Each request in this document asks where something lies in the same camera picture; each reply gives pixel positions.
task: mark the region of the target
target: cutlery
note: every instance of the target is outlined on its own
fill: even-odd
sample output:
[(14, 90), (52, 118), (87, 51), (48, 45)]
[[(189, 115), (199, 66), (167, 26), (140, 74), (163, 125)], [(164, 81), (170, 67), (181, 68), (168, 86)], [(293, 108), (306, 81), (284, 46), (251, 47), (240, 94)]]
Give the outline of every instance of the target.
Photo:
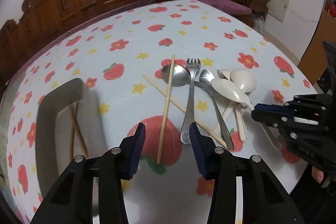
[(195, 76), (201, 68), (201, 61), (199, 59), (187, 59), (186, 68), (190, 72), (190, 88), (187, 109), (184, 116), (184, 121), (181, 130), (181, 142), (183, 144), (190, 144), (189, 127), (195, 121), (194, 108), (194, 92), (195, 92)]

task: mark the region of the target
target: spoon handle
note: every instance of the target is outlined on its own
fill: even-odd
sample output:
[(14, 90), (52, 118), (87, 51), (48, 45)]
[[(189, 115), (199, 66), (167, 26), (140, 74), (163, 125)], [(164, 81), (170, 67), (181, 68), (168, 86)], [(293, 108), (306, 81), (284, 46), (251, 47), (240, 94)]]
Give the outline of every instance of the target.
[(225, 123), (225, 121), (222, 117), (221, 111), (218, 109), (215, 98), (212, 97), (212, 96), (210, 96), (210, 97), (212, 99), (213, 105), (215, 107), (216, 115), (217, 115), (217, 118), (218, 118), (218, 122), (219, 122), (219, 126), (220, 126), (220, 135), (221, 135), (222, 139), (225, 141), (225, 143), (227, 145), (227, 149), (229, 151), (232, 151), (234, 149), (234, 146), (233, 146), (232, 138), (230, 136), (230, 132), (227, 129), (227, 126), (226, 126), (226, 123)]

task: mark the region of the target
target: metal spoon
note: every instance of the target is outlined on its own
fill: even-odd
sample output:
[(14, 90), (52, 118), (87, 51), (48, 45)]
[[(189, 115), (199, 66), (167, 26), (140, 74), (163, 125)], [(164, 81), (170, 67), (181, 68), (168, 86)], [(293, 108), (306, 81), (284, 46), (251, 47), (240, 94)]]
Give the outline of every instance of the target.
[[(199, 75), (199, 81), (201, 83), (207, 84), (209, 86), (211, 86), (211, 80), (214, 79), (214, 75), (211, 73), (211, 71), (204, 69), (202, 70), (201, 74)], [(234, 145), (233, 145), (233, 141), (232, 138), (230, 136), (229, 130), (227, 129), (227, 126), (222, 118), (222, 114), (220, 112), (220, 110), (218, 109), (216, 100), (213, 96), (213, 93), (211, 94), (210, 92), (207, 92), (213, 102), (213, 105), (215, 107), (215, 111), (216, 111), (216, 115), (217, 115), (217, 119), (219, 121), (219, 125), (220, 125), (220, 134), (221, 137), (223, 138), (223, 140), (226, 142), (227, 148), (228, 150), (232, 151), (234, 149)]]

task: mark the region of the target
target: metal screw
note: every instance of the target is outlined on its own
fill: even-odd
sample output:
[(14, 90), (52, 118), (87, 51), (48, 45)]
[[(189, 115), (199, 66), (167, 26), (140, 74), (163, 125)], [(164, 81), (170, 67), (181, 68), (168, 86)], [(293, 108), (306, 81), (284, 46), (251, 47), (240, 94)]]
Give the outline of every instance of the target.
[(224, 153), (224, 148), (223, 147), (216, 147), (215, 149), (214, 149), (214, 152), (216, 153), (216, 154), (223, 154)]
[(81, 162), (84, 159), (82, 155), (78, 155), (75, 157), (75, 162)]
[(253, 156), (252, 156), (252, 160), (253, 160), (254, 162), (260, 162), (260, 161), (261, 161), (261, 158), (260, 158), (258, 155), (253, 155)]
[(291, 138), (294, 140), (297, 139), (297, 135), (294, 132), (290, 133), (289, 136), (291, 136)]
[(119, 154), (121, 152), (121, 149), (119, 147), (113, 147), (111, 149), (111, 153), (116, 155), (116, 154)]

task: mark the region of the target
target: purple cushion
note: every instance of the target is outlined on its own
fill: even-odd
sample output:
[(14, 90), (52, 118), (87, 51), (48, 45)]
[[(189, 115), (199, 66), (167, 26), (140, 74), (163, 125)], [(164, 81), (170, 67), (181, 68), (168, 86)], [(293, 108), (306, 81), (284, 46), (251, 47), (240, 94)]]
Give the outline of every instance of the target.
[(250, 8), (235, 3), (232, 0), (198, 0), (198, 1), (210, 5), (214, 8), (217, 8), (229, 15), (248, 15), (252, 13)]

